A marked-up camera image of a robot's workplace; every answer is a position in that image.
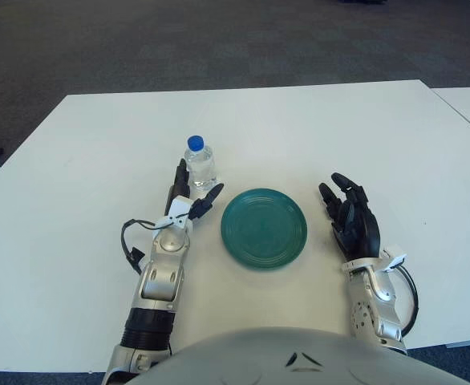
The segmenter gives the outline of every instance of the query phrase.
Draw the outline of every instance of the dark gray carpet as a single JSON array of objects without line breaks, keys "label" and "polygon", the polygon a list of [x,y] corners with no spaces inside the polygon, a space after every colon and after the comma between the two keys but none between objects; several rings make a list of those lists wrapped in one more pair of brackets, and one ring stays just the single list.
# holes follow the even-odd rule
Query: dark gray carpet
[{"label": "dark gray carpet", "polygon": [[[469,0],[0,0],[0,163],[67,94],[400,79],[470,87]],[[470,347],[411,355],[470,380]]]}]

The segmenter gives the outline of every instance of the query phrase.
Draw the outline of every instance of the teal ceramic plate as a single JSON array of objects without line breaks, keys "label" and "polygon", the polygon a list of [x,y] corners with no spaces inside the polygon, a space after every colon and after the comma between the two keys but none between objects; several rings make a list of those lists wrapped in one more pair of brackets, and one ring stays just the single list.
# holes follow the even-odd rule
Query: teal ceramic plate
[{"label": "teal ceramic plate", "polygon": [[306,243],[306,221],[287,195],[268,188],[243,192],[222,216],[221,236],[243,265],[276,269],[293,261]]}]

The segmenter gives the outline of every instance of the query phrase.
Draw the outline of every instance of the plastic water bottle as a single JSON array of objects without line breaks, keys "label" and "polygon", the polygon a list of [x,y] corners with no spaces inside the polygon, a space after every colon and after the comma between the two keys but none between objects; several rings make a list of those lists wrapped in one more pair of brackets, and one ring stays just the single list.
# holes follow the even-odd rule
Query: plastic water bottle
[{"label": "plastic water bottle", "polygon": [[190,171],[190,179],[200,190],[210,190],[217,182],[213,152],[201,136],[191,136],[187,140],[185,161]]}]

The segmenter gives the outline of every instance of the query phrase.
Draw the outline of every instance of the wire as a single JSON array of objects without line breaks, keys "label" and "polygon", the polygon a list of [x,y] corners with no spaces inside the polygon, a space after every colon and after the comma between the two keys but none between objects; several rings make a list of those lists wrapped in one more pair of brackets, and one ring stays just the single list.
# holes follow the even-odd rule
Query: wire
[{"label": "wire", "polygon": [[[177,215],[176,218],[181,218],[181,217],[184,217],[186,215],[188,215],[188,213],[183,213],[183,214]],[[126,229],[128,227],[130,227],[131,225],[134,225],[135,223],[142,226],[146,230],[162,230],[162,229],[166,229],[169,226],[172,226],[174,224],[174,222],[171,220],[171,222],[169,222],[165,225],[155,227],[156,225],[153,222],[145,221],[144,219],[131,219],[130,221],[125,222],[123,224],[123,227],[121,227],[121,248],[123,249],[124,256],[126,257],[126,259],[128,259],[128,261],[130,262],[130,265],[132,265],[132,267],[135,269],[135,271],[138,274],[140,274],[140,267],[135,262],[136,259],[133,257],[132,252],[130,250],[128,250],[128,246],[126,245],[126,241],[124,240],[124,233],[126,232]]]},{"label": "wire", "polygon": [[402,336],[405,337],[410,332],[411,328],[415,325],[417,314],[419,313],[419,294],[417,293],[417,286],[415,285],[413,278],[411,277],[408,270],[402,266],[402,263],[394,266],[394,269],[397,269],[403,275],[408,286],[410,286],[411,296],[413,297],[413,311],[411,312],[410,320],[401,332]]}]

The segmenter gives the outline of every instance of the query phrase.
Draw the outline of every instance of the robotic arm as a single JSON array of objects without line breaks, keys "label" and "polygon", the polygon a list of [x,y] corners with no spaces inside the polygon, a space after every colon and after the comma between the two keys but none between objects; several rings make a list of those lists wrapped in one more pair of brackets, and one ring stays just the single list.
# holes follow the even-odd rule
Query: robotic arm
[{"label": "robotic arm", "polygon": [[[187,183],[188,172],[182,159],[169,189],[164,217],[156,223],[132,219],[122,228],[123,251],[140,278],[121,343],[114,348],[102,385],[126,383],[171,355],[169,337],[184,280],[192,219],[209,211],[224,187],[218,184],[204,199],[191,201]],[[128,251],[124,242],[126,228],[135,223],[153,230],[149,255],[136,248]]]},{"label": "robotic arm", "polygon": [[[378,222],[367,206],[363,187],[337,172],[331,179],[346,194],[343,203],[326,184],[321,183],[318,188],[333,220],[335,238],[346,257],[342,271],[349,284],[351,324],[355,336],[406,354],[402,339],[412,325],[404,332],[401,330],[395,312],[394,286],[388,274],[397,268],[405,278],[409,277],[401,266],[407,255],[398,246],[388,247],[380,253]],[[416,298],[413,281],[408,283],[413,285],[412,292]],[[415,304],[413,321],[417,311]]]}]

